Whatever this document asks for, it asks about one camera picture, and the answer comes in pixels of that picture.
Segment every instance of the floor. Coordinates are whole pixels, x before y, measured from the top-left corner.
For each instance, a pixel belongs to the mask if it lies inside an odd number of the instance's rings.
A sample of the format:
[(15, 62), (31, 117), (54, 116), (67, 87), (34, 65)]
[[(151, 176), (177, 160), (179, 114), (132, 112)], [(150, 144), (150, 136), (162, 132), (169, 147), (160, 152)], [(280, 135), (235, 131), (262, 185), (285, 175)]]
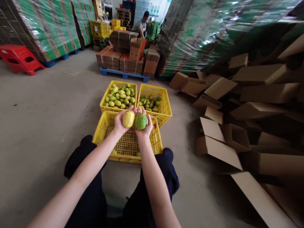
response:
[[(64, 165), (87, 134), (94, 134), (99, 103), (111, 80), (102, 76), (87, 49), (30, 77), (13, 74), (0, 60), (0, 224), (24, 227), (66, 183)], [(128, 82), (142, 83), (130, 78)], [(161, 127), (164, 147), (174, 152), (180, 189), (173, 207), (182, 227), (251, 227), (238, 219), (230, 195), (208, 160), (194, 154), (190, 123), (198, 116), (189, 101), (166, 83), (173, 116)], [(109, 161), (102, 173), (109, 201), (126, 203), (141, 165)]]

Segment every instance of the yellow basket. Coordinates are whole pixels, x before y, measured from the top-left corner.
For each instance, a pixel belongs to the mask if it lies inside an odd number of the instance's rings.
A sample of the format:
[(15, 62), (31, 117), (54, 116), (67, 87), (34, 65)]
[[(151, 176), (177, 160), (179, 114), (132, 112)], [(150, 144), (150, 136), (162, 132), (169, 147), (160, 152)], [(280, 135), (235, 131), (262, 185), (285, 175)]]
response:
[(161, 97), (161, 105), (158, 108), (159, 112), (146, 111), (147, 114), (150, 114), (151, 116), (154, 116), (157, 119), (158, 125), (159, 127), (161, 127), (172, 116), (167, 90), (157, 86), (141, 84), (136, 103), (137, 108), (139, 107), (140, 97), (143, 97), (144, 95), (147, 95), (148, 97), (152, 96), (153, 99)]
[(107, 37), (110, 35), (110, 23), (90, 21), (92, 35)]
[(112, 19), (112, 28), (120, 26), (120, 20), (118, 19)]
[(121, 81), (111, 81), (107, 90), (105, 91), (104, 93), (104, 96), (102, 97), (102, 100), (100, 102), (100, 109), (101, 109), (101, 112), (104, 112), (104, 111), (115, 111), (115, 112), (120, 112), (122, 111), (123, 109), (120, 109), (120, 108), (112, 108), (112, 107), (106, 107), (106, 106), (103, 106), (104, 102), (105, 102), (105, 97), (110, 93), (110, 88), (112, 87), (113, 84), (116, 84), (116, 86), (118, 87), (121, 87), (121, 86), (126, 86), (127, 84), (130, 84), (131, 88), (134, 89), (134, 93), (135, 93), (135, 102), (134, 102), (134, 106), (136, 106), (137, 104), (137, 85), (136, 84), (133, 84), (133, 83), (128, 83), (128, 82), (121, 82)]
[[(115, 126), (115, 116), (118, 112), (103, 112), (97, 125), (92, 143), (97, 146), (111, 133)], [(162, 154), (162, 140), (157, 120), (152, 118), (153, 129), (150, 134), (150, 142), (154, 154)], [(118, 141), (115, 148), (117, 155), (110, 155), (108, 160), (120, 162), (141, 163), (141, 158), (136, 156), (139, 152), (138, 140), (134, 127), (130, 128)]]

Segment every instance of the flattened cardboard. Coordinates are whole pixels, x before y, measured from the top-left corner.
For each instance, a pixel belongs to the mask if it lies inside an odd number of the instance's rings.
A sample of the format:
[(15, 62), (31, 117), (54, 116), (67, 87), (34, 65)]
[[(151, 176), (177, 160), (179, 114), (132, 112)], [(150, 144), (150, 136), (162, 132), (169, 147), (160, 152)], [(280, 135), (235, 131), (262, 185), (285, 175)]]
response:
[(298, 227), (304, 227), (301, 208), (287, 190), (270, 184), (261, 184), (261, 186)]
[(207, 106), (218, 110), (222, 107), (222, 103), (204, 94), (199, 96), (196, 101), (192, 103), (192, 107), (200, 111), (204, 111)]
[(239, 170), (243, 170), (238, 155), (233, 148), (208, 136), (203, 136), (195, 140), (195, 153), (196, 155), (211, 155)]
[(296, 228), (249, 172), (229, 174), (269, 228)]
[(226, 144), (234, 148), (237, 153), (250, 151), (249, 139), (245, 129), (230, 123), (222, 127), (222, 133)]
[(242, 67), (232, 78), (232, 81), (243, 86), (258, 86), (272, 84), (286, 72), (285, 64)]
[(204, 94), (210, 96), (213, 99), (218, 100), (236, 86), (237, 86), (236, 82), (233, 82), (231, 80), (222, 77), (218, 79), (215, 83), (213, 83), (204, 92)]
[(288, 48), (286, 48), (279, 56), (278, 59), (286, 58), (287, 56), (297, 54), (304, 51), (304, 34), (297, 38)]
[(282, 139), (280, 137), (268, 134), (266, 132), (262, 132), (258, 142), (258, 145), (269, 145), (269, 146), (290, 146), (290, 141), (286, 139)]
[(207, 75), (208, 74), (205, 71), (195, 71), (195, 72), (191, 72), (189, 74), (189, 77), (203, 80), (204, 78), (207, 77)]
[(231, 111), (230, 114), (236, 120), (262, 119), (269, 116), (285, 113), (286, 111), (276, 106), (265, 103), (246, 102), (242, 106)]
[(180, 88), (180, 86), (186, 81), (186, 79), (188, 78), (187, 75), (181, 73), (181, 72), (177, 72), (173, 79), (171, 80), (169, 86), (172, 89), (178, 90)]
[(296, 95), (299, 83), (244, 86), (240, 101), (284, 104)]
[(202, 117), (213, 120), (218, 124), (223, 124), (223, 114), (211, 107), (206, 107), (202, 113)]
[(303, 176), (302, 152), (287, 147), (250, 145), (251, 151), (242, 153), (241, 163), (249, 170), (276, 177)]
[(129, 59), (138, 62), (143, 57), (147, 40), (143, 38), (131, 38)]
[(210, 120), (210, 119), (203, 118), (203, 117), (200, 117), (199, 119), (200, 119), (200, 123), (201, 123), (201, 127), (202, 127), (201, 128), (202, 133), (205, 136), (213, 138), (222, 143), (225, 142), (223, 133), (217, 122)]
[(186, 78), (185, 82), (181, 85), (181, 92), (198, 95), (207, 87), (207, 83), (201, 79)]
[(211, 74), (211, 75), (208, 75), (207, 77), (205, 77), (204, 80), (207, 82), (206, 89), (208, 89), (210, 86), (212, 86), (220, 78), (222, 78), (222, 77), (219, 75), (216, 75), (216, 74)]
[(248, 53), (244, 53), (231, 58), (229, 63), (229, 69), (246, 67), (248, 63)]

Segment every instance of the stool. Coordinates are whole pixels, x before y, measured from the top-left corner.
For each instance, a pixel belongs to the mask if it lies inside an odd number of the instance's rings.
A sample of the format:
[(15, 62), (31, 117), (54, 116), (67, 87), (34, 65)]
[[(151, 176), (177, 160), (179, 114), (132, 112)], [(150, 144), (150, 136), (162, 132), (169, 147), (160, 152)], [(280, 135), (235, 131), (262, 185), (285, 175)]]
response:
[(0, 46), (0, 56), (9, 65), (10, 69), (17, 74), (26, 72), (30, 76), (36, 75), (34, 70), (44, 66), (28, 50), (26, 46), (5, 44)]

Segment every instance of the blue pallet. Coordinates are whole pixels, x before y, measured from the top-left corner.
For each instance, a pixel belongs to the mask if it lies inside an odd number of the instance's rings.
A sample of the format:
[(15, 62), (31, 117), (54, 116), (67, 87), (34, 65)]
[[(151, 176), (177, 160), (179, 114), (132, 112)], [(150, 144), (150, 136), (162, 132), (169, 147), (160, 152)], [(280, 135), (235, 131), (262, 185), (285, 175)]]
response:
[(142, 75), (138, 75), (138, 74), (132, 74), (132, 73), (126, 73), (126, 72), (121, 72), (121, 71), (117, 71), (117, 70), (111, 70), (111, 69), (107, 69), (107, 68), (100, 68), (101, 74), (102, 75), (107, 75), (108, 72), (109, 73), (116, 73), (116, 74), (121, 74), (123, 76), (123, 79), (128, 79), (128, 76), (132, 76), (132, 77), (137, 77), (137, 78), (142, 78), (143, 82), (148, 82), (149, 81), (149, 77), (145, 77)]
[(56, 58), (56, 59), (51, 60), (51, 61), (49, 61), (49, 62), (45, 62), (45, 61), (40, 61), (40, 62), (41, 62), (43, 65), (45, 65), (46, 67), (51, 68), (51, 67), (55, 66), (56, 61), (58, 61), (58, 60), (60, 60), (60, 59), (66, 60), (66, 59), (69, 58), (70, 54), (78, 54), (78, 53), (79, 53), (79, 50), (76, 49), (76, 50), (70, 52), (69, 54), (65, 54), (65, 55), (60, 56), (59, 58)]

